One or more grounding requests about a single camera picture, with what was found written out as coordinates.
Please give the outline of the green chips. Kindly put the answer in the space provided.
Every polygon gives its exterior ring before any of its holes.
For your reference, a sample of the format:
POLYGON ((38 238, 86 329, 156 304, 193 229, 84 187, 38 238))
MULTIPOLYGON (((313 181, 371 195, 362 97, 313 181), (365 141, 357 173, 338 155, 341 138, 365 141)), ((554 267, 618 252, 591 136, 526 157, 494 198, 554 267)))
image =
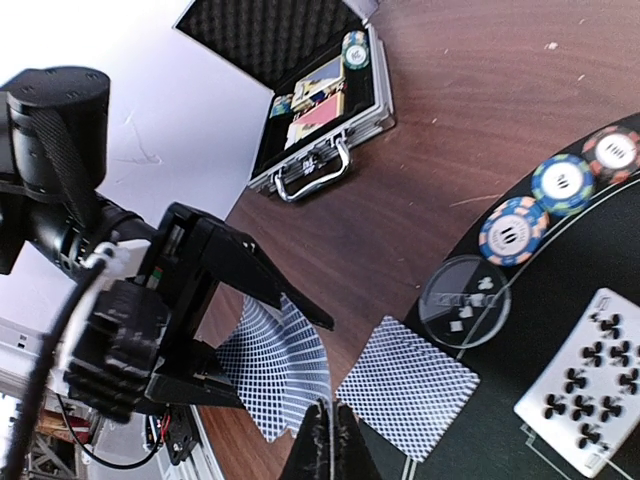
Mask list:
POLYGON ((537 202, 550 214, 566 217, 584 210, 595 189, 595 177, 585 160, 558 154, 541 163, 531 178, 537 202))

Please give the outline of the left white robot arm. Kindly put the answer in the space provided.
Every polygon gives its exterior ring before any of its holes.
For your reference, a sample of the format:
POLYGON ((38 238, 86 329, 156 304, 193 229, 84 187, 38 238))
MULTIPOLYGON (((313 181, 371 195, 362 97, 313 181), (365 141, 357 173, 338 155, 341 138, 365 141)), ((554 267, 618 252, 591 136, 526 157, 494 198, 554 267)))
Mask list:
POLYGON ((27 69, 1 89, 1 271, 25 244, 85 279, 105 246, 124 271, 71 330, 63 391, 125 423, 167 405, 237 408, 215 350, 195 337, 226 284, 264 304, 291 301, 312 323, 333 318, 294 287, 248 234, 181 203, 158 227, 101 196, 109 77, 85 67, 27 69))

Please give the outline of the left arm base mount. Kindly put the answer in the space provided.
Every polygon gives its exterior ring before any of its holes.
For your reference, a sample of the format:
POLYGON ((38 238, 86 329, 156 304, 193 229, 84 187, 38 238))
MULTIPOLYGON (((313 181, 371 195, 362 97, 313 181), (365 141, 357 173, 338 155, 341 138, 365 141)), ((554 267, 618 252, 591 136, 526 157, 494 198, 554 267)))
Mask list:
POLYGON ((147 446, 153 448, 160 442, 174 466, 185 462, 198 443, 194 429, 191 410, 184 405, 170 407, 164 416, 145 417, 147 446))

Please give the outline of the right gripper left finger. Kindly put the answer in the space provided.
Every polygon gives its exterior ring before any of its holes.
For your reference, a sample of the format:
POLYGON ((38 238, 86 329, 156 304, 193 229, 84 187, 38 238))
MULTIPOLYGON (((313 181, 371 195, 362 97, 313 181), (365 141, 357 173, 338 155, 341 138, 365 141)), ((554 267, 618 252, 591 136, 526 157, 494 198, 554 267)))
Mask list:
POLYGON ((279 476, 281 480, 328 480, 329 420, 322 403, 312 404, 306 411, 287 461, 279 476))

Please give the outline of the grey playing card deck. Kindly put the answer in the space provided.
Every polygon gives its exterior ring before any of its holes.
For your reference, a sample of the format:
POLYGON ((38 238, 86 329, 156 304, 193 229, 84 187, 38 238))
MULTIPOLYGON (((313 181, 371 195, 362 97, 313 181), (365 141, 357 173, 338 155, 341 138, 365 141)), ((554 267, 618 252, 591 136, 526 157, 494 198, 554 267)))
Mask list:
POLYGON ((325 346, 283 296, 279 310, 246 296, 239 324, 217 348, 220 363, 264 439, 295 436, 307 409, 332 400, 325 346))

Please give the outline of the grey dealer button disc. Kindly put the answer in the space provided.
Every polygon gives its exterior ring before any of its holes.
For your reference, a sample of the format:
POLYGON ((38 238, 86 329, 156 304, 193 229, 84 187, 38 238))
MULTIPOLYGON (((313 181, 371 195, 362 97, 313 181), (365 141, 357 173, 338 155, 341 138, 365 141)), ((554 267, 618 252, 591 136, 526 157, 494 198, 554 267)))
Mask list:
POLYGON ((501 270, 476 255, 453 257, 430 278, 418 301, 422 326, 455 349, 478 347, 497 335, 511 309, 501 270))

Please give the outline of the orange black chips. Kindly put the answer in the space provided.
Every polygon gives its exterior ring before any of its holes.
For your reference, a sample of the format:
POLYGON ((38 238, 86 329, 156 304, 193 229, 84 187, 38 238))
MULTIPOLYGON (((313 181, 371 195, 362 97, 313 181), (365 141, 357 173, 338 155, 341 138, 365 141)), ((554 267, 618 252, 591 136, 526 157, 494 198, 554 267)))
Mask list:
POLYGON ((584 143, 582 157, 599 180, 622 183, 639 170, 639 134, 620 125, 603 128, 584 143))

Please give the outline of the blue patterned card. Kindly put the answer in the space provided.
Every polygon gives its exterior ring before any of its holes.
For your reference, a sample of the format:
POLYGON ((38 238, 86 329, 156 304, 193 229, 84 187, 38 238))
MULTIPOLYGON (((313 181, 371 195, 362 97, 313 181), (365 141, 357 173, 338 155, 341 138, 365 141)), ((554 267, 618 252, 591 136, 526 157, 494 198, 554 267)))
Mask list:
POLYGON ((639 307, 601 288, 514 412, 594 478, 639 424, 639 307))

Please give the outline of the blue cream chips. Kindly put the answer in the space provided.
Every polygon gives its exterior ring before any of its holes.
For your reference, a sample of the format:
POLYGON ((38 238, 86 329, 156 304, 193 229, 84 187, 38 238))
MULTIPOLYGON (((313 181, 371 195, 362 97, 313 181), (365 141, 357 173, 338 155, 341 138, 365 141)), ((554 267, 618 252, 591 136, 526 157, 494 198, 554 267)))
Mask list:
POLYGON ((522 264, 535 253, 548 225, 547 212, 533 197, 510 198, 496 207, 482 225, 479 250, 494 265, 522 264))

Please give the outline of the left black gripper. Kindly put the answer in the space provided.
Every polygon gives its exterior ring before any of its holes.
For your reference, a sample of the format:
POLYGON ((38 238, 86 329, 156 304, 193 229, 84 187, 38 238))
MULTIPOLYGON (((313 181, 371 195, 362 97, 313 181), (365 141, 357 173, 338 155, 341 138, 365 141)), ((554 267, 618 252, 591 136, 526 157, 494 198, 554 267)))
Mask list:
POLYGON ((285 296, 314 325, 334 319, 250 235, 180 203, 164 214, 137 274, 99 293, 64 369, 68 395, 126 423, 167 405, 243 408, 216 350, 195 333, 220 284, 268 304, 285 296))

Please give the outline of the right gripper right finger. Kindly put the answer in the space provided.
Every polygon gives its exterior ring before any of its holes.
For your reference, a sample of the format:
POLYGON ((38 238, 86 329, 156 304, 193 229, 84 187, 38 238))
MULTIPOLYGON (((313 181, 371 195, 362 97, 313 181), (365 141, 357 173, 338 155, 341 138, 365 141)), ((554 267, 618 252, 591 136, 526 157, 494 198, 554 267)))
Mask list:
POLYGON ((381 480, 352 409, 336 402, 333 409, 333 478, 381 480))

